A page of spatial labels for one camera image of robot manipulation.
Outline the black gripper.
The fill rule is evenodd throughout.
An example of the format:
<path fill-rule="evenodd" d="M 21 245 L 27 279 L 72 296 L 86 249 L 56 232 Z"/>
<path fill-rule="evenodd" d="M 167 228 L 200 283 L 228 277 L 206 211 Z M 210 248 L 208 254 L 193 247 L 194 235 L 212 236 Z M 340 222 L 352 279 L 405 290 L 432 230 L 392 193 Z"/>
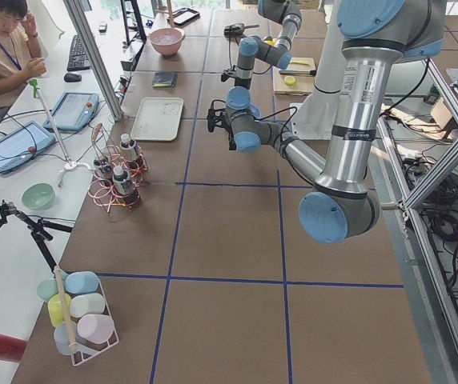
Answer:
<path fill-rule="evenodd" d="M 233 150 L 233 131 L 230 124 L 227 122 L 225 118 L 225 107 L 216 108 L 215 103 L 222 102 L 225 103 L 224 100 L 221 99 L 214 99 L 211 101 L 210 107 L 207 112 L 207 130 L 209 133 L 213 133 L 215 128 L 224 129 L 228 134 L 228 145 L 229 150 Z"/>
<path fill-rule="evenodd" d="M 226 82 L 230 79 L 234 80 L 234 86 L 239 86 L 239 77 L 237 76 L 237 66 L 232 66 L 225 69 L 220 76 L 221 82 Z"/>

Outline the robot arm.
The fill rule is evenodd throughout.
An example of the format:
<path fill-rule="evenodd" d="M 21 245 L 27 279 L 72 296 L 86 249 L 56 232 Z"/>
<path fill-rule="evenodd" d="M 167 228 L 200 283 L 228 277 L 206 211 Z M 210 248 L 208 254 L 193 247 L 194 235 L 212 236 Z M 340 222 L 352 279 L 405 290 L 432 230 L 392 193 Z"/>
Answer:
<path fill-rule="evenodd" d="M 299 204 L 299 220 L 317 242 L 341 242 L 377 222 L 380 204 L 365 184 L 366 168 L 389 74 L 394 64 L 430 58 L 440 52 L 446 4 L 443 1 L 338 1 L 325 54 L 339 59 L 329 81 L 338 98 L 326 157 L 294 134 L 291 124 L 257 117 L 250 86 L 256 60 L 281 70 L 291 62 L 291 45 L 302 26 L 290 1 L 261 1 L 259 14 L 281 25 L 275 43 L 257 36 L 239 44 L 237 63 L 223 72 L 233 78 L 222 109 L 210 108 L 207 128 L 225 129 L 230 148 L 250 153 L 275 148 L 313 190 Z"/>
<path fill-rule="evenodd" d="M 293 1 L 259 1 L 258 14 L 282 26 L 279 36 L 272 45 L 259 36 L 243 38 L 239 43 L 238 59 L 235 66 L 221 74 L 221 81 L 235 80 L 235 86 L 250 89 L 255 60 L 286 70 L 291 61 L 291 45 L 302 25 L 302 14 Z"/>

